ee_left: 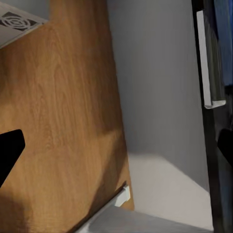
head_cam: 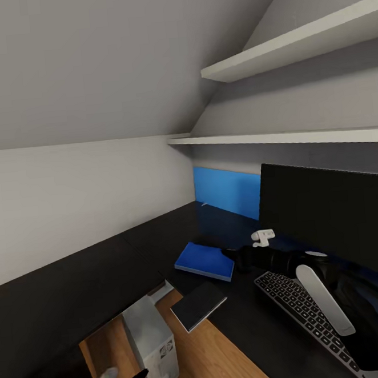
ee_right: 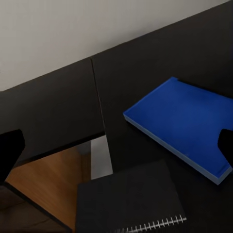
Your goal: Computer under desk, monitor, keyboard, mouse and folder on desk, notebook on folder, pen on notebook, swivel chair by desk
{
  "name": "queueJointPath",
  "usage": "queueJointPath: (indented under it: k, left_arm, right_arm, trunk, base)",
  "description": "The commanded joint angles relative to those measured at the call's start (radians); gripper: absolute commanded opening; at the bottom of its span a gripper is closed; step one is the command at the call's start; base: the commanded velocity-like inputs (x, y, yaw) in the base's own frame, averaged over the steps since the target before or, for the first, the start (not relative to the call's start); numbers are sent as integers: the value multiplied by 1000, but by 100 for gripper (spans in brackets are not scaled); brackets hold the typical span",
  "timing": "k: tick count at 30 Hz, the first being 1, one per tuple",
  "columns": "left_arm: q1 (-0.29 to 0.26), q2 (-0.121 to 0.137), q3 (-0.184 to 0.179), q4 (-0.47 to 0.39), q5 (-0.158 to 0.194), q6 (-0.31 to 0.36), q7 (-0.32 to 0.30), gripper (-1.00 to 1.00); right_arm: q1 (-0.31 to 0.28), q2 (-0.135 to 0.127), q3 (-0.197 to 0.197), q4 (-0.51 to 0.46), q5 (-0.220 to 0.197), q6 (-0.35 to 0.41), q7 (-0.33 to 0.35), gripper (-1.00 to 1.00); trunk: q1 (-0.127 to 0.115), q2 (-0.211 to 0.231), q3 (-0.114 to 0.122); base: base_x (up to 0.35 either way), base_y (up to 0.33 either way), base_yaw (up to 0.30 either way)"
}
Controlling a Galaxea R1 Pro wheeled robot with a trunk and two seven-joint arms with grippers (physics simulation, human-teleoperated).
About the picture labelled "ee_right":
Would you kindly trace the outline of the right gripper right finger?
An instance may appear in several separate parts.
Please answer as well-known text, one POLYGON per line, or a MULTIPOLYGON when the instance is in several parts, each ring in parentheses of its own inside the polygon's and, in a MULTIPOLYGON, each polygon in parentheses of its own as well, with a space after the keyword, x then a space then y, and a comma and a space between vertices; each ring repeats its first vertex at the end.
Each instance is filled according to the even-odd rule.
POLYGON ((233 131, 222 129, 217 145, 233 168, 233 131))

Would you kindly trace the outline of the notebook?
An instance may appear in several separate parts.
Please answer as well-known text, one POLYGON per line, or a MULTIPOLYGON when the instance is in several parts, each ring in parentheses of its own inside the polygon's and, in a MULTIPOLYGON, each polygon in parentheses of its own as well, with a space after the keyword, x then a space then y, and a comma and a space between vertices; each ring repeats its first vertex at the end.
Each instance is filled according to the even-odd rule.
POLYGON ((138 233, 184 220, 165 160, 78 183, 75 233, 138 233))

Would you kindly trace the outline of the folder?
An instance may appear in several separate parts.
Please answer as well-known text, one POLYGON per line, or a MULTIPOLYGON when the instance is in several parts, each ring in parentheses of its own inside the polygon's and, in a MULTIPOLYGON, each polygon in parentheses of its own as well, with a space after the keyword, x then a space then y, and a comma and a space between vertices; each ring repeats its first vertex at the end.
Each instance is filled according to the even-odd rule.
POLYGON ((123 115, 217 185, 233 171, 217 145, 233 131, 233 96, 171 77, 123 115))

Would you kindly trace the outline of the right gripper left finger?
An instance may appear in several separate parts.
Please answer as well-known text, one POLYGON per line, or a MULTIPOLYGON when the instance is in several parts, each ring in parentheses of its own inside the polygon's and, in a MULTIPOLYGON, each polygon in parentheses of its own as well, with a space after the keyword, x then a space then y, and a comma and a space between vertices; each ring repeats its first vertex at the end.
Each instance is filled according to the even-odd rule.
POLYGON ((24 149, 21 129, 0 134, 0 188, 24 149))

